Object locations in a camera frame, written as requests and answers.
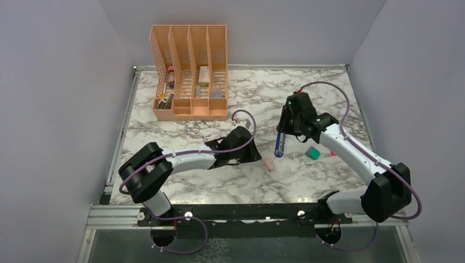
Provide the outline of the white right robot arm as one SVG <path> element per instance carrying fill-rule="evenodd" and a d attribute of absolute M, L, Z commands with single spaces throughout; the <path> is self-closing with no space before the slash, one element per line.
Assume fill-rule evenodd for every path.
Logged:
<path fill-rule="evenodd" d="M 329 113 L 318 114 L 307 93 L 288 96 L 282 108 L 277 131 L 304 136 L 333 151 L 366 184 L 365 190 L 333 192 L 318 203 L 317 218 L 329 223 L 339 214 L 365 214 L 383 222 L 412 202 L 410 170 L 376 156 L 355 140 Z"/>

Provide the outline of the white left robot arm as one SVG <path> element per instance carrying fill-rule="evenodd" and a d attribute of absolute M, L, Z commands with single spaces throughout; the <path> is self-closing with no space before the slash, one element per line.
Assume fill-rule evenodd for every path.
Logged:
<path fill-rule="evenodd" d="M 176 152 L 162 149 L 155 142 L 142 147 L 123 163 L 118 173 L 122 190 L 134 203 L 142 203 L 159 225 L 172 219 L 172 205 L 161 187 L 168 177 L 190 170 L 211 170 L 261 160 L 252 134 L 243 126 L 226 137 L 205 142 L 201 147 Z"/>

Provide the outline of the blue stapler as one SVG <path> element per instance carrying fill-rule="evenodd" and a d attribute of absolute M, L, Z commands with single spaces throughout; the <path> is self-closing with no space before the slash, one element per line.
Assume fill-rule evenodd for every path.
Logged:
<path fill-rule="evenodd" d="M 276 137 L 276 144 L 275 144 L 275 157 L 281 158 L 284 154 L 284 147 L 285 147 L 285 133 L 278 132 Z"/>

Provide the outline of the red white staple box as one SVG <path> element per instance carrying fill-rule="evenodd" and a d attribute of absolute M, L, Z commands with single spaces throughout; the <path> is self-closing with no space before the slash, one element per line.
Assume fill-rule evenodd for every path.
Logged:
<path fill-rule="evenodd" d="M 215 132 L 215 133 L 205 134 L 203 138 L 204 138 L 204 142 L 210 142 L 210 141 L 219 140 L 221 136 L 219 133 Z"/>

